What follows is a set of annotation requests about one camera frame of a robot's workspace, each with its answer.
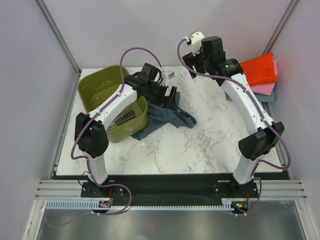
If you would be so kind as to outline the slate blue t shirt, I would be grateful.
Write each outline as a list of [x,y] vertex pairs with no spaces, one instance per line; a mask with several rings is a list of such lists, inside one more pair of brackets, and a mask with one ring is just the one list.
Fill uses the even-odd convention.
[[192,129],[197,124],[197,120],[179,107],[180,92],[176,93],[175,103],[177,105],[177,110],[175,111],[148,103],[147,124],[142,130],[132,134],[131,137],[141,141],[166,124],[171,124],[176,128],[185,127]]

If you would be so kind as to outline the olive green plastic basket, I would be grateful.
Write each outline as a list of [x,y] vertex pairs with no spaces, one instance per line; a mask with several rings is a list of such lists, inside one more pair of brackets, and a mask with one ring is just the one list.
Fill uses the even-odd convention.
[[[89,113],[99,107],[121,83],[119,65],[103,68],[82,78],[77,90],[85,112]],[[147,100],[142,96],[127,106],[106,130],[108,140],[118,143],[144,129],[148,122],[147,110]]]

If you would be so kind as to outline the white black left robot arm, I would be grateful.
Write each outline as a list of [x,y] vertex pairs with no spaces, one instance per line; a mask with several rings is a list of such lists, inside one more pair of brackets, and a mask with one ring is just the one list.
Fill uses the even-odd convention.
[[175,99],[166,95],[168,81],[173,72],[164,71],[145,63],[141,71],[122,76],[121,84],[97,108],[88,114],[79,113],[75,121],[74,145],[83,152],[89,178],[93,183],[92,191],[99,197],[106,196],[110,185],[105,166],[104,153],[109,146],[107,128],[130,104],[139,98],[157,100],[162,107],[173,108]]

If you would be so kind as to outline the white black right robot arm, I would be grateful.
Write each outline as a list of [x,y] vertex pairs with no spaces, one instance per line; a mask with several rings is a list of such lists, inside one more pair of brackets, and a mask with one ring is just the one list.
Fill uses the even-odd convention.
[[192,51],[178,59],[192,78],[202,76],[215,80],[229,96],[240,113],[247,130],[247,137],[238,141],[241,156],[233,172],[229,191],[235,197],[247,191],[247,183],[253,179],[259,161],[276,146],[285,130],[282,122],[275,122],[265,112],[262,104],[252,92],[240,63],[235,58],[228,59],[218,36],[204,37],[201,32],[183,38],[183,43]]

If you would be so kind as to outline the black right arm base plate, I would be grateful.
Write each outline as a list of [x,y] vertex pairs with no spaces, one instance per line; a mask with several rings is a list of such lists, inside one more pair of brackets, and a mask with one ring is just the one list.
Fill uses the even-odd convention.
[[258,187],[253,181],[238,184],[236,181],[216,181],[212,185],[213,194],[216,198],[241,198],[246,199],[258,197]]

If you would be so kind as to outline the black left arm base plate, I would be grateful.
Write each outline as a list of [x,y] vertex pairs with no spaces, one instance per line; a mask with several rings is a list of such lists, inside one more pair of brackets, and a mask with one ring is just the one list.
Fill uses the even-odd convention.
[[122,186],[99,187],[91,181],[82,184],[82,198],[123,198],[126,194]]

